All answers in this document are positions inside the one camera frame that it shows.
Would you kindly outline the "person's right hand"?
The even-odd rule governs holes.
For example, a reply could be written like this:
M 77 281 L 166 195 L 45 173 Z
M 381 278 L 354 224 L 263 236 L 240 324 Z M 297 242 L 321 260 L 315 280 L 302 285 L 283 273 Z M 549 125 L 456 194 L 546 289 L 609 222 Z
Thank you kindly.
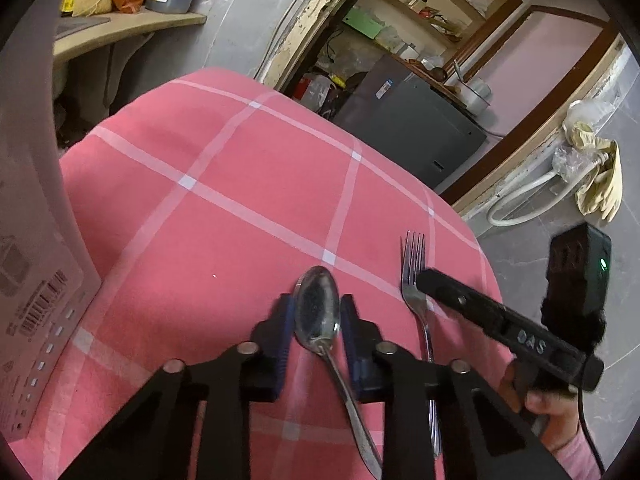
M 539 439 L 550 452 L 558 452 L 578 434 L 579 413 L 576 396 L 570 398 L 555 392 L 529 390 L 521 400 L 514 388 L 515 372 L 515 361 L 512 361 L 500 380 L 498 393 L 515 413 L 526 408 L 535 415 L 548 416 L 548 425 Z

